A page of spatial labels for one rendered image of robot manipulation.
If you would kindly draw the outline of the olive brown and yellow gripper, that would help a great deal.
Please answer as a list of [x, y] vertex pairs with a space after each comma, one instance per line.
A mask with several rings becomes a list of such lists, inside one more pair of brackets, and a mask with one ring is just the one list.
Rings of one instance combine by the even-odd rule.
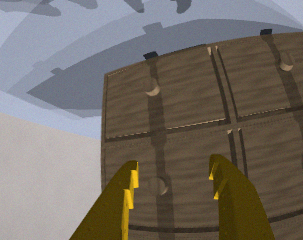
[[[275, 240], [248, 178], [227, 158], [211, 154], [209, 179], [219, 207], [219, 240]], [[128, 240], [129, 209], [138, 188], [138, 161], [116, 172], [69, 240]]]

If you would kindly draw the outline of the brown wooden chest of drawers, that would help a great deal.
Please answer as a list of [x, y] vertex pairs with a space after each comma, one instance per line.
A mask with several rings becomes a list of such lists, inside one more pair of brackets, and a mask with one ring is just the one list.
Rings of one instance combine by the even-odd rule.
[[[200, 45], [200, 46], [191, 47], [191, 48], [171, 52], [168, 54], [160, 55], [157, 57], [153, 57], [105, 73], [104, 85], [103, 85], [103, 98], [102, 98], [102, 117], [101, 117], [101, 193], [106, 187], [105, 148], [171, 140], [171, 139], [191, 137], [191, 136], [197, 136], [197, 135], [203, 135], [203, 134], [209, 134], [209, 133], [215, 133], [221, 131], [228, 132], [232, 163], [244, 174], [243, 156], [242, 156], [242, 149], [241, 149], [240, 136], [239, 136], [240, 129], [244, 127], [260, 125], [260, 124], [280, 121], [284, 119], [294, 118], [298, 116], [303, 116], [303, 110], [237, 123], [229, 87], [218, 55], [217, 46], [229, 44], [229, 43], [241, 42], [241, 41], [255, 40], [255, 39], [282, 37], [282, 36], [296, 36], [296, 35], [303, 35], [303, 32], [267, 34], [267, 35], [258, 35], [258, 36], [225, 40], [225, 41]], [[166, 134], [166, 135], [124, 140], [124, 141], [112, 141], [106, 139], [106, 106], [107, 106], [108, 76], [160, 58], [164, 58], [167, 56], [171, 56], [174, 54], [178, 54], [206, 46], [210, 54], [212, 65], [217, 77], [221, 98], [223, 101], [225, 117], [226, 117], [225, 125], [179, 132], [179, 133]], [[300, 209], [288, 214], [269, 218], [268, 221], [270, 223], [271, 228], [275, 228], [302, 219], [303, 219], [303, 209]], [[209, 238], [209, 237], [219, 237], [219, 226], [200, 227], [200, 228], [163, 228], [163, 227], [128, 225], [128, 234], [150, 236], [150, 237], [163, 237], [163, 238]]]

